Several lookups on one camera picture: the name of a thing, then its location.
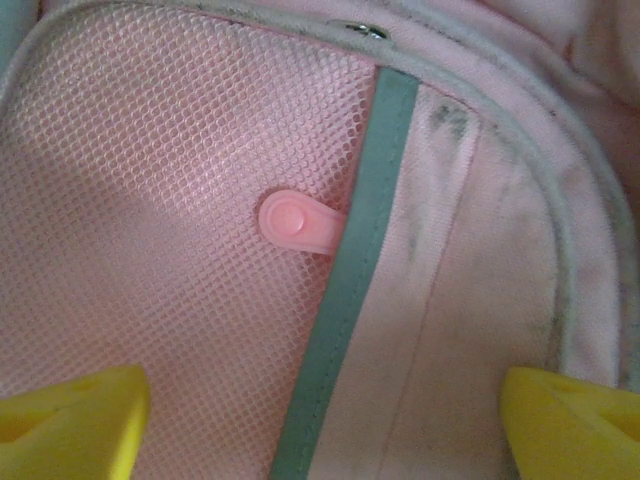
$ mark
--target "gray binding trim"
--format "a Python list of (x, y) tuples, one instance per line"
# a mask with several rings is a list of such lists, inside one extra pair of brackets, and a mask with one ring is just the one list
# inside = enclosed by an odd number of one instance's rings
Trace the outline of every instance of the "gray binding trim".
[(395, 70), (379, 72), (347, 226), (289, 404), (273, 479), (306, 478), (311, 467), (382, 249), (419, 85)]

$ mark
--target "pink mesh pocket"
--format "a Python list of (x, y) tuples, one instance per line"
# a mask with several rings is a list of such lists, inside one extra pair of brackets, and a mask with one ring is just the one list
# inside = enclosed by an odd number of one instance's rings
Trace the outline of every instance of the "pink mesh pocket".
[(374, 73), (198, 12), (65, 17), (0, 120), (0, 394), (141, 363), (136, 478), (266, 475), (331, 260), (257, 207), (347, 212)]

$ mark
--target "yellow plastic piece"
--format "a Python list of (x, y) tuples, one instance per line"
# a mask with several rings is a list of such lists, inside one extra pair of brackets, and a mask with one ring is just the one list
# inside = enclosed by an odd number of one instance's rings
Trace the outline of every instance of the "yellow plastic piece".
[(523, 480), (640, 479), (640, 395), (513, 368), (500, 409)]
[(138, 366), (0, 400), (0, 478), (128, 479), (148, 413)]

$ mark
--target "pink plastic tab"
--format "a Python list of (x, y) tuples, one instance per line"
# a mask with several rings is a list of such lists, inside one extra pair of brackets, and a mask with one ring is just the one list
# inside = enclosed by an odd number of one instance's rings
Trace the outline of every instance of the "pink plastic tab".
[(298, 192), (269, 195), (258, 214), (262, 234), (274, 245), (333, 255), (347, 217)]

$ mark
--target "stitching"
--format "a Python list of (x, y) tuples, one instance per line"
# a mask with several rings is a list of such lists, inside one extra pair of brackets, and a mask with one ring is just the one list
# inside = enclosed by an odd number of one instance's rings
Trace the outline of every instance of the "stitching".
[(380, 478), (380, 476), (382, 475), (382, 469), (384, 467), (384, 460), (385, 457), (388, 454), (389, 451), (389, 447), (391, 444), (391, 437), (393, 436), (393, 432), (396, 429), (397, 423), (398, 423), (398, 417), (400, 416), (400, 408), (402, 406), (402, 403), (404, 401), (404, 398), (407, 395), (407, 389), (408, 389), (408, 385), (409, 385), (409, 378), (411, 378), (411, 376), (413, 375), (413, 372), (415, 370), (415, 362), (416, 362), (416, 357), (418, 355), (418, 346), (420, 345), (420, 342), (424, 339), (425, 335), (426, 335), (426, 331), (428, 329), (428, 322), (427, 322), (427, 317), (429, 317), (429, 312), (431, 310), (430, 306), (431, 306), (431, 300), (433, 299), (433, 295), (436, 289), (436, 284), (437, 284), (437, 280), (440, 276), (440, 271), (442, 270), (442, 266), (444, 263), (444, 259), (447, 255), (447, 251), (450, 248), (451, 245), (451, 239), (453, 237), (453, 230), (455, 228), (456, 225), (456, 221), (458, 219), (458, 215), (460, 214), (460, 210), (461, 210), (461, 205), (462, 205), (462, 200), (466, 195), (469, 195), (469, 193), (466, 191), (467, 190), (467, 185), (469, 184), (469, 179), (471, 177), (471, 175), (473, 174), (472, 172), (472, 168), (473, 165), (475, 164), (475, 159), (478, 155), (478, 144), (480, 143), (480, 136), (482, 135), (482, 131), (481, 131), (481, 127), (480, 125), (478, 126), (478, 131), (476, 132), (476, 138), (474, 139), (473, 142), (473, 149), (471, 150), (471, 154), (470, 154), (470, 159), (469, 159), (469, 168), (467, 169), (467, 174), (465, 176), (464, 182), (462, 184), (462, 188), (460, 190), (460, 196), (458, 197), (458, 201), (456, 202), (456, 208), (455, 208), (455, 212), (453, 214), (453, 217), (451, 218), (451, 225), (449, 226), (449, 231), (447, 232), (447, 238), (444, 242), (444, 246), (442, 248), (442, 253), (440, 254), (440, 258), (438, 259), (438, 266), (436, 267), (436, 272), (433, 276), (433, 282), (431, 283), (431, 287), (429, 288), (429, 295), (427, 297), (427, 301), (425, 302), (425, 312), (424, 312), (424, 316), (422, 317), (422, 321), (421, 321), (421, 325), (420, 325), (420, 332), (418, 333), (418, 340), (415, 343), (414, 349), (413, 349), (413, 355), (412, 355), (412, 360), (411, 360), (411, 366), (409, 367), (409, 371), (407, 372), (407, 375), (405, 377), (405, 380), (402, 384), (402, 390), (400, 393), (400, 398), (398, 399), (398, 408), (396, 409), (394, 415), (393, 415), (393, 421), (391, 422), (391, 427), (389, 428), (389, 433), (387, 434), (387, 437), (385, 439), (384, 442), (384, 448), (382, 450), (382, 455), (380, 455), (380, 459), (379, 459), (379, 463), (378, 463), (378, 470), (376, 472), (376, 476), (375, 478)]
[[(394, 137), (393, 137), (393, 141), (392, 141), (392, 148), (391, 148), (391, 152), (389, 155), (389, 160), (387, 162), (387, 164), (389, 166), (391, 166), (394, 162), (394, 158), (396, 157), (396, 154), (398, 153), (398, 149), (399, 149), (399, 140), (400, 140), (400, 118), (406, 108), (406, 103), (407, 103), (407, 99), (409, 97), (409, 89), (405, 89), (404, 95), (402, 96), (402, 99), (400, 100), (400, 105), (401, 108), (398, 110), (398, 113), (396, 115), (395, 118), (395, 123), (396, 123), (396, 130), (394, 132)], [(305, 460), (308, 457), (308, 452), (309, 452), (309, 443), (311, 441), (311, 435), (314, 433), (314, 431), (317, 428), (317, 421), (318, 421), (318, 417), (320, 415), (320, 410), (321, 410), (321, 403), (322, 403), (322, 394), (327, 390), (327, 388), (329, 387), (329, 383), (330, 383), (330, 371), (331, 371), (331, 367), (333, 366), (333, 363), (336, 359), (336, 356), (338, 354), (338, 348), (340, 347), (340, 344), (342, 343), (342, 339), (346, 333), (346, 328), (348, 325), (348, 321), (350, 318), (352, 318), (353, 316), (353, 311), (354, 309), (357, 308), (356, 303), (353, 303), (356, 299), (356, 296), (358, 294), (358, 291), (361, 289), (362, 287), (362, 283), (364, 281), (364, 275), (365, 275), (365, 270), (367, 265), (369, 264), (369, 261), (371, 260), (371, 254), (373, 253), (373, 245), (374, 243), (376, 243), (376, 241), (378, 240), (379, 236), (380, 236), (380, 220), (382, 219), (382, 214), (383, 214), (383, 209), (385, 207), (385, 205), (387, 204), (387, 197), (389, 195), (389, 187), (390, 187), (390, 182), (391, 182), (391, 178), (389, 176), (386, 176), (384, 178), (384, 186), (382, 189), (382, 194), (380, 197), (380, 201), (378, 202), (378, 208), (376, 211), (376, 220), (374, 222), (374, 226), (373, 226), (373, 235), (371, 237), (371, 241), (369, 242), (369, 245), (367, 246), (367, 252), (364, 256), (364, 260), (363, 260), (363, 264), (362, 264), (362, 268), (360, 270), (360, 274), (358, 275), (358, 281), (356, 282), (356, 286), (354, 287), (352, 293), (351, 293), (351, 300), (352, 300), (352, 304), (349, 308), (348, 314), (344, 315), (344, 317), (341, 319), (340, 321), (340, 329), (338, 330), (338, 337), (336, 338), (336, 343), (333, 347), (333, 350), (331, 352), (331, 355), (329, 356), (329, 363), (327, 365), (327, 369), (324, 375), (324, 379), (322, 382), (322, 386), (320, 387), (320, 391), (318, 392), (318, 400), (316, 402), (316, 407), (314, 409), (314, 413), (313, 416), (311, 417), (311, 422), (309, 423), (309, 425), (307, 426), (307, 432), (305, 435), (305, 439), (304, 442), (302, 444), (302, 451), (300, 453), (300, 461), (298, 463), (298, 468), (296, 471), (296, 474), (298, 476), (300, 476), (302, 474), (302, 469), (304, 468), (304, 463)]]

